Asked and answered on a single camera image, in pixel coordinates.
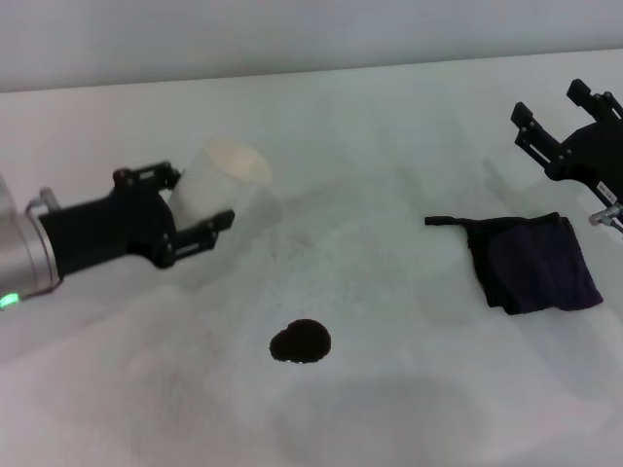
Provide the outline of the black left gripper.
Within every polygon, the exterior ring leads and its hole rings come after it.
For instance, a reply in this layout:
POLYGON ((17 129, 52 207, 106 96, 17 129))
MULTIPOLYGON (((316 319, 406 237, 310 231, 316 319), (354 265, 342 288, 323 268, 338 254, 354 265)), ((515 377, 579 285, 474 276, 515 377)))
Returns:
POLYGON ((115 191, 107 197, 41 215, 58 275, 63 278, 127 255, 167 269, 213 250, 236 214, 226 210, 176 232, 170 210, 157 192, 174 189, 181 175, 168 161, 123 167, 113 173, 115 191))

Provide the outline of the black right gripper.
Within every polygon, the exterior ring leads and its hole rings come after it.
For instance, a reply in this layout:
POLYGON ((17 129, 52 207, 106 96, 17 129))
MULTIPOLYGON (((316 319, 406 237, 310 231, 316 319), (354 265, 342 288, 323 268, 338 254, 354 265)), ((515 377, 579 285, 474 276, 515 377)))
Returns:
POLYGON ((596 122, 560 143, 534 119, 523 102, 518 102, 510 117, 518 129, 515 144, 550 179, 579 182, 606 206, 622 203, 622 106, 609 91, 592 93, 580 79, 570 83, 567 97, 596 122))

